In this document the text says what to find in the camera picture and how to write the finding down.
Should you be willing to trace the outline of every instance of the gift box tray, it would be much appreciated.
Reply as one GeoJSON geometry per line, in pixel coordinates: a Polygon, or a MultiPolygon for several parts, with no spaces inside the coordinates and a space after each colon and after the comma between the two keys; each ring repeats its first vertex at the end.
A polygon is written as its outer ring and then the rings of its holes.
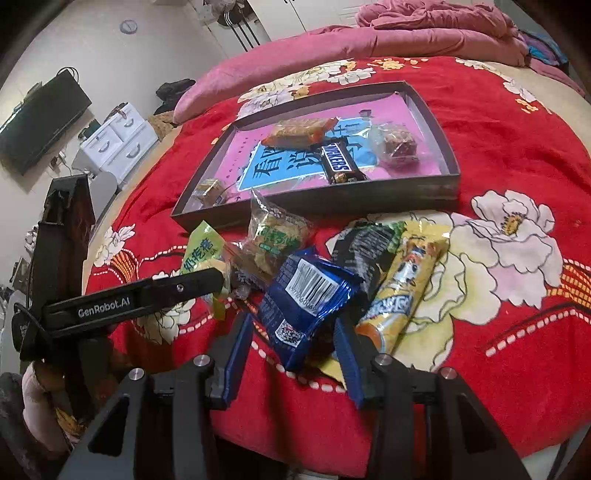
{"type": "Polygon", "coordinates": [[[459,180],[452,148],[419,94],[406,82],[374,83],[303,97],[236,120],[197,168],[172,218],[188,231],[203,220],[214,228],[248,223],[251,188],[309,217],[444,209],[453,207],[459,180]],[[299,117],[337,117],[327,136],[348,138],[349,153],[368,180],[331,185],[318,153],[260,144],[274,124],[299,117]],[[412,133],[418,161],[397,168],[380,162],[364,132],[385,122],[412,133]],[[226,200],[204,207],[192,194],[211,178],[222,181],[226,200]]]}

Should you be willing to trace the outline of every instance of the white flower pattern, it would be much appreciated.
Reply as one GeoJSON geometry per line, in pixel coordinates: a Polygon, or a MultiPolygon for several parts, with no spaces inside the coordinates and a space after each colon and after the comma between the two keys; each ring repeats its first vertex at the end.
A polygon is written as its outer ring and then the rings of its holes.
{"type": "Polygon", "coordinates": [[[271,90],[269,92],[261,93],[240,107],[238,118],[243,118],[253,113],[260,112],[261,110],[266,110],[275,105],[290,102],[293,100],[291,92],[294,90],[297,90],[297,87],[288,87],[281,90],[271,90]]]}
{"type": "Polygon", "coordinates": [[[514,93],[515,95],[519,95],[523,100],[525,100],[528,103],[537,101],[540,105],[542,105],[546,109],[546,111],[548,113],[552,114],[552,111],[550,111],[548,108],[546,108],[545,105],[542,102],[540,102],[529,90],[520,86],[511,77],[508,77],[507,75],[504,75],[501,72],[499,72],[499,70],[494,68],[492,65],[489,65],[483,61],[477,61],[477,60],[456,59],[456,62],[464,64],[467,67],[472,67],[473,69],[476,69],[476,70],[488,70],[489,72],[494,73],[495,75],[501,77],[504,80],[503,87],[505,87],[508,91],[510,91],[511,93],[514,93]]]}
{"type": "Polygon", "coordinates": [[[375,73],[375,70],[372,67],[356,69],[331,77],[327,81],[331,83],[339,82],[341,85],[348,85],[349,83],[357,83],[360,80],[368,79],[373,73],[375,73]]]}
{"type": "Polygon", "coordinates": [[[511,93],[519,95],[526,102],[531,103],[537,100],[537,98],[534,95],[532,95],[532,93],[529,90],[526,90],[523,87],[517,85],[517,83],[513,79],[509,79],[508,81],[503,82],[503,86],[511,93]]]}
{"type": "MultiPolygon", "coordinates": [[[[180,275],[180,270],[173,270],[170,275],[161,271],[152,278],[176,277],[178,275],[180,275]]],[[[191,308],[195,303],[195,299],[177,303],[171,309],[163,309],[137,319],[137,325],[143,329],[144,337],[148,340],[159,345],[162,344],[162,340],[171,344],[178,337],[178,326],[188,324],[191,319],[191,308]]]]}
{"type": "MultiPolygon", "coordinates": [[[[452,318],[485,325],[497,316],[503,300],[540,308],[545,282],[560,283],[562,257],[556,240],[547,235],[554,217],[546,205],[536,206],[526,195],[508,190],[505,196],[487,192],[475,197],[472,207],[478,219],[435,211],[368,216],[383,224],[423,220],[452,229],[449,250],[435,265],[394,352],[407,366],[434,371],[445,361],[453,347],[452,318]]],[[[326,244],[331,252],[337,237],[326,244]]]]}
{"type": "Polygon", "coordinates": [[[246,102],[241,106],[238,118],[289,102],[294,99],[298,90],[311,83],[329,81],[346,85],[369,78],[375,73],[372,68],[368,68],[341,74],[341,67],[354,68],[354,65],[355,62],[349,60],[330,61],[253,87],[238,98],[238,103],[246,102]]]}
{"type": "Polygon", "coordinates": [[[478,219],[466,219],[462,228],[479,239],[489,272],[499,287],[496,294],[513,305],[541,307],[544,283],[558,287],[562,255],[548,233],[554,215],[547,205],[537,206],[527,195],[507,190],[504,196],[488,191],[472,199],[478,219]]]}
{"type": "Polygon", "coordinates": [[[96,253],[95,267],[110,265],[113,257],[123,250],[125,241],[135,235],[134,228],[135,223],[131,226],[123,226],[117,232],[113,231],[113,227],[109,227],[96,253]]]}

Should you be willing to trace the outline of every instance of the television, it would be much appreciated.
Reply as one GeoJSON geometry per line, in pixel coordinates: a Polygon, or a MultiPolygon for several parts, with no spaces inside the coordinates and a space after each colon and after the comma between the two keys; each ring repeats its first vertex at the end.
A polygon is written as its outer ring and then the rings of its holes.
{"type": "Polygon", "coordinates": [[[70,72],[63,70],[25,98],[1,127],[1,160],[25,174],[91,103],[70,72]]]}

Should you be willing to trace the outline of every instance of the yellow flower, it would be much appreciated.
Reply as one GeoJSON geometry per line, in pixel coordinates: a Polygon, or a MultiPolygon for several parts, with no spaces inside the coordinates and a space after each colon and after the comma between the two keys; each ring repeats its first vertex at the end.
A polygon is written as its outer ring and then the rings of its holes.
{"type": "MultiPolygon", "coordinates": [[[[523,105],[525,108],[527,108],[527,110],[529,110],[529,112],[537,112],[538,108],[536,106],[530,105],[528,102],[526,102],[525,100],[522,100],[521,98],[516,98],[515,101],[520,104],[523,105]]],[[[527,110],[525,110],[525,108],[522,108],[522,110],[524,112],[529,113],[527,110]]]]}
{"type": "Polygon", "coordinates": [[[292,95],[294,96],[294,100],[297,100],[298,98],[302,98],[302,97],[307,97],[309,91],[310,91],[310,88],[307,85],[302,85],[295,92],[292,92],[292,95]]]}
{"type": "Polygon", "coordinates": [[[384,70],[399,70],[404,67],[404,63],[392,59],[375,60],[375,63],[379,63],[379,65],[374,65],[373,63],[368,63],[368,65],[382,67],[384,70]]]}

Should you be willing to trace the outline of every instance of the blue gripper pad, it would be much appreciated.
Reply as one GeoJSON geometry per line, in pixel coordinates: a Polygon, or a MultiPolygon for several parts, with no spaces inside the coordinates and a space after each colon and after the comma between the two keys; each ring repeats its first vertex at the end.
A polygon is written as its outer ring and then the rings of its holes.
{"type": "Polygon", "coordinates": [[[248,350],[252,342],[253,330],[254,325],[252,323],[252,317],[249,314],[244,319],[226,365],[222,400],[227,406],[230,406],[230,403],[238,396],[246,357],[248,357],[248,350]]]}
{"type": "Polygon", "coordinates": [[[340,318],[337,318],[335,321],[333,342],[335,343],[336,355],[339,358],[340,368],[347,384],[347,394],[353,400],[355,406],[361,408],[365,400],[361,371],[340,318]]]}

